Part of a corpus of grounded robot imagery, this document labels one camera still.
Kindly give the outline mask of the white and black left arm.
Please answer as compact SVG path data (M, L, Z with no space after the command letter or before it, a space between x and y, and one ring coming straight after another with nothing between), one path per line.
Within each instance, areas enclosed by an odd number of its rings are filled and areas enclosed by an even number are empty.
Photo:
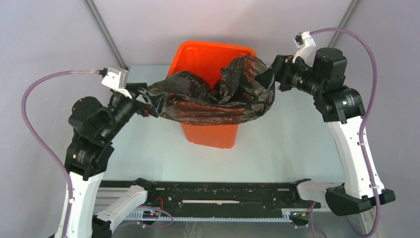
M73 137L66 150L64 171L70 179L56 238L109 238L137 206L152 206L154 190L134 184L115 203L94 215L99 186L114 152L113 139L134 115L159 117L168 93L150 92L146 83L128 84L128 96L113 93L107 106L84 97L72 107Z

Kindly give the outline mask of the orange plastic trash bin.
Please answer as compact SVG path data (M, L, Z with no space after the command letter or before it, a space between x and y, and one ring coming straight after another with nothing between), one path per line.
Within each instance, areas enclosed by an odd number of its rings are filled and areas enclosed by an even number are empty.
M210 102L218 100L214 86L221 79L221 69L241 56L253 55L256 52L246 46L205 42L186 41L182 43L171 63L167 76L179 71L189 71L201 77L207 84L210 93ZM231 149L239 125L189 125L181 123L181 128L188 142L221 149Z

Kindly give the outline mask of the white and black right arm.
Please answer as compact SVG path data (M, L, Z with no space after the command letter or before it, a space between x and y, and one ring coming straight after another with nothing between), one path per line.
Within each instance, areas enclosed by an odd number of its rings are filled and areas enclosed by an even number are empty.
M280 91L295 88L311 95L338 151L344 182L300 180L288 193L294 207L310 200L327 205L337 216L348 216L396 199L394 191L381 182L372 159L365 159L370 155L366 131L361 129L366 111L359 92L344 84L346 66L347 59L339 49L321 48L312 66L298 56L278 55L265 72L255 77L264 86L278 82Z

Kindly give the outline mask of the black plastic trash bag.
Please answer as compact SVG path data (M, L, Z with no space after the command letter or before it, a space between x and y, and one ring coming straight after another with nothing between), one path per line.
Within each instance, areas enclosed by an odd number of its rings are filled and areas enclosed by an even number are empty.
M188 125L234 125L263 116L275 99L275 83L258 57L245 55L221 68L214 86L190 71L180 71L148 87L167 95L160 117Z

